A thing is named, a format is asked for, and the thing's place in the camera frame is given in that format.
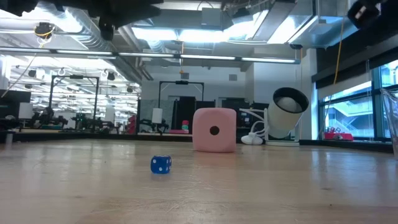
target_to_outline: yellow cable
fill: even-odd
[[[341,19],[340,43],[339,43],[339,46],[338,46],[337,63],[336,63],[336,72],[335,72],[335,80],[333,81],[333,85],[336,85],[337,77],[338,77],[338,69],[339,69],[339,66],[340,66],[341,46],[343,45],[343,34],[344,34],[344,18],[345,18],[345,17],[343,16],[343,18]],[[326,116],[328,116],[329,108],[330,108],[330,104],[331,104],[331,97],[332,97],[332,96],[330,96],[330,99],[329,99],[329,102],[328,102],[328,109],[326,109],[325,119],[323,120],[322,128],[319,129],[317,139],[319,139],[319,135],[321,135],[321,132],[322,132],[323,129],[325,128],[325,125],[326,125]]]
[[[53,27],[52,30],[51,30],[50,32],[47,32],[47,33],[45,33],[45,34],[38,34],[38,33],[36,33],[36,27],[35,27],[34,32],[35,32],[35,34],[36,34],[37,36],[43,37],[43,36],[50,35],[50,34],[54,31],[54,29],[55,29],[55,27]]]

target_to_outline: ceiling light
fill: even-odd
[[[132,87],[131,86],[127,86],[127,92],[128,93],[132,93],[132,91],[133,91]]]
[[[27,52],[27,53],[50,53],[47,49],[30,49],[21,47],[0,47],[2,52]]]
[[[77,55],[112,55],[112,52],[98,52],[89,50],[57,50],[59,54],[77,54]]]
[[[177,40],[177,35],[172,29],[143,29],[133,27],[132,31],[138,39],[143,40]]]
[[[277,59],[277,58],[249,58],[243,57],[244,62],[270,62],[270,63],[297,63],[296,60],[292,59]]]
[[[183,30],[179,40],[185,42],[218,43],[227,41],[228,34],[219,30]]]
[[[172,54],[152,54],[152,53],[119,53],[120,56],[133,56],[133,57],[155,57],[155,58],[173,58]]]
[[[32,78],[36,77],[36,70],[29,70],[29,72],[27,72],[27,75]]]
[[[181,55],[181,58],[213,59],[213,60],[235,60],[235,57],[211,56],[211,55]]]
[[[318,20],[318,16],[314,16],[305,26],[303,26],[292,38],[288,40],[288,43],[294,42],[298,37],[300,37],[310,26]]]
[[[69,91],[71,91],[71,90],[79,91],[80,88],[78,86],[75,86],[75,85],[67,85],[67,89]]]
[[[108,79],[109,81],[114,81],[114,79],[115,79],[115,77],[114,77],[114,72],[108,72],[108,77],[107,77],[107,79]]]

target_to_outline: fluorescent light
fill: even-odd
[[[177,40],[177,35],[172,29],[143,29],[132,28],[134,35],[143,40]]]
[[[278,58],[247,58],[243,57],[244,62],[270,62],[270,63],[295,63],[292,59],[278,59]]]
[[[97,52],[91,50],[57,50],[60,54],[78,54],[78,55],[112,55],[112,52]]]
[[[181,58],[214,59],[214,60],[235,60],[235,57],[211,56],[211,55],[181,55]]]
[[[183,30],[179,39],[185,42],[218,43],[227,41],[229,37],[219,30]]]
[[[294,42],[298,37],[300,37],[310,26],[318,20],[318,16],[314,16],[305,26],[303,26],[292,38],[288,40],[288,43]]]
[[[27,52],[27,53],[50,53],[47,49],[30,49],[22,47],[0,47],[0,51],[5,52]]]
[[[154,6],[160,9],[201,11],[203,8],[219,9],[221,8],[221,3],[214,1],[203,1],[199,6],[198,1],[185,1],[184,3],[181,3],[180,1],[168,0],[164,1],[164,3],[154,4]]]
[[[283,23],[275,30],[274,34],[267,41],[268,44],[284,44],[295,33],[296,26],[292,16],[288,16]]]
[[[172,58],[172,54],[152,54],[152,53],[119,53],[120,56],[133,56],[133,57],[157,57],[157,58]]]

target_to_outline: pink object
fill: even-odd
[[[187,132],[185,132],[185,130],[169,130],[169,134],[186,134]]]
[[[193,147],[201,152],[234,152],[236,112],[226,108],[201,108],[193,115]]]

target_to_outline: hanging wire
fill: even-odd
[[[45,36],[45,41],[43,41],[39,48],[43,48],[45,44],[49,43],[51,41],[51,38],[49,38],[49,40],[47,41],[47,37],[53,32],[54,28],[51,30],[51,32],[48,32],[47,35]],[[33,61],[35,60],[37,54],[34,54],[32,60],[29,62],[28,66],[26,67],[26,69],[24,70],[24,72],[22,72],[22,74],[18,77],[18,79],[10,86],[8,87],[8,89],[1,95],[1,98],[4,98],[7,93],[10,91],[10,89],[12,87],[14,87],[15,84],[17,84],[19,82],[19,80],[25,75],[26,71],[28,71],[28,69],[30,68],[30,66],[32,65]]]
[[[345,9],[347,9],[347,7],[348,7],[348,1],[346,1]],[[339,69],[339,66],[340,66],[341,46],[343,45],[343,34],[344,34],[344,21],[345,21],[345,16],[343,16],[343,18],[341,19],[340,43],[339,43],[339,46],[338,46],[336,72],[335,72],[335,79],[333,81],[333,85],[336,85],[337,77],[338,77],[338,69]],[[319,129],[317,140],[319,139],[319,136],[321,135],[321,133],[322,133],[322,131],[325,128],[325,125],[326,125],[326,117],[329,114],[329,109],[330,109],[330,104],[331,104],[331,97],[332,97],[332,95],[329,96],[329,102],[328,102],[328,105],[327,105],[328,108],[326,109],[325,119],[323,120],[322,127]]]
[[[213,5],[212,5],[210,2],[208,2],[208,1],[200,1],[199,5],[198,5],[198,7],[197,7],[197,10],[199,10],[199,7],[200,7],[200,5],[201,5],[203,2],[209,4],[212,8],[214,8]]]

